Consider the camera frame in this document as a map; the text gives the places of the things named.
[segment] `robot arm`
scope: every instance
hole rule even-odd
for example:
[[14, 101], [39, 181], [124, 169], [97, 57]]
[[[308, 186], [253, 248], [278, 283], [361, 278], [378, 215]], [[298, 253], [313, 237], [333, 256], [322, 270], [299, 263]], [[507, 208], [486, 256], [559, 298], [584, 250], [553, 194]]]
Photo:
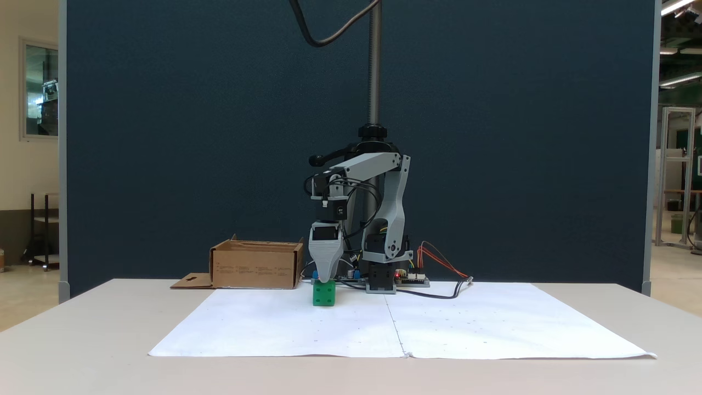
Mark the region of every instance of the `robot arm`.
[[[404, 210], [402, 196], [409, 173], [408, 156], [399, 153], [364, 153], [334, 165], [312, 179], [312, 200], [315, 201], [317, 221], [310, 229], [310, 255], [317, 265], [323, 283], [334, 277], [339, 259], [344, 253], [349, 215], [349, 198], [357, 188], [367, 188], [363, 182], [385, 175], [385, 194], [376, 215], [364, 228], [363, 259], [390, 263], [412, 258], [412, 251], [402, 246]], [[372, 191], [380, 198], [379, 191]]]

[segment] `robotic arm link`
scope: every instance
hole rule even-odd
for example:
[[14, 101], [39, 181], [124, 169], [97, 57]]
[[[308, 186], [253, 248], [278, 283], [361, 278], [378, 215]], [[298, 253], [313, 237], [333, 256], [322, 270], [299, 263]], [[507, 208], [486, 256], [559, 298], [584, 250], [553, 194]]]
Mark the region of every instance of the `robotic arm link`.
[[[312, 178], [312, 200], [317, 220], [310, 229], [310, 255], [317, 265], [319, 280], [330, 281], [337, 272], [349, 237], [344, 223], [349, 219], [349, 198], [356, 189], [364, 189], [379, 200], [376, 214], [363, 227], [363, 255], [369, 263], [369, 274], [382, 268], [366, 282], [369, 292], [395, 291], [392, 262], [413, 258], [404, 245], [404, 194], [410, 157], [399, 153], [364, 153], [336, 164]], [[385, 176], [385, 194], [366, 181]]]

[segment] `green cube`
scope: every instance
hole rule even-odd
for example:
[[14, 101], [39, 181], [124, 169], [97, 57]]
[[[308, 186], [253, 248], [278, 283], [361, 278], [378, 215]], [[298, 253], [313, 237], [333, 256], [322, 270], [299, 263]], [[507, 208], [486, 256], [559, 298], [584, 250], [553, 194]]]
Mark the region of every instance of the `green cube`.
[[334, 302], [336, 302], [336, 281], [330, 280], [323, 283], [315, 280], [312, 284], [312, 305], [333, 306]]

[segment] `wall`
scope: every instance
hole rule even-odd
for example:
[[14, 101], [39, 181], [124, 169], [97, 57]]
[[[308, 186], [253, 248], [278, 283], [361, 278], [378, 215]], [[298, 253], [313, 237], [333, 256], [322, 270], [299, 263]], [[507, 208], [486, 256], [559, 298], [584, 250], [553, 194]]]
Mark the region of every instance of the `wall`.
[[[383, 3], [380, 118], [413, 158], [414, 247], [480, 281], [641, 290], [656, 2]], [[305, 12], [322, 37], [357, 7]], [[206, 271], [235, 232], [308, 235], [307, 157], [366, 119], [367, 19], [323, 49], [285, 1], [69, 0], [67, 21], [73, 295]]]
[[17, 263], [27, 243], [29, 194], [58, 190], [57, 141], [19, 138], [20, 36], [58, 42], [58, 0], [0, 1], [0, 248], [7, 264]]

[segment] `orange wire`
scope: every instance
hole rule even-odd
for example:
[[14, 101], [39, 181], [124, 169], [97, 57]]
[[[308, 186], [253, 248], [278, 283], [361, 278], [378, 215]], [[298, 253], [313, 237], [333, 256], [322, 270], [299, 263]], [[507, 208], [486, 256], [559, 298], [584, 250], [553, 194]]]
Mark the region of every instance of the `orange wire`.
[[[427, 245], [430, 245], [434, 250], [436, 250], [438, 255], [440, 255], [441, 258], [443, 258], [443, 259], [437, 257], [429, 249], [427, 249], [427, 247], [424, 246], [425, 243]], [[446, 257], [441, 253], [441, 251], [439, 251], [438, 248], [436, 248], [432, 243], [430, 243], [428, 241], [423, 241], [422, 244], [417, 249], [417, 252], [419, 252], [419, 259], [418, 259], [418, 264], [420, 265], [419, 267], [424, 267], [423, 255], [427, 254], [430, 258], [434, 259], [437, 263], [441, 264], [442, 266], [446, 267], [447, 269], [457, 273], [458, 275], [460, 275], [462, 277], [466, 277], [466, 278], [468, 277], [468, 275], [461, 273], [457, 268], [453, 267], [451, 262], [449, 262], [449, 260], [446, 259]]]

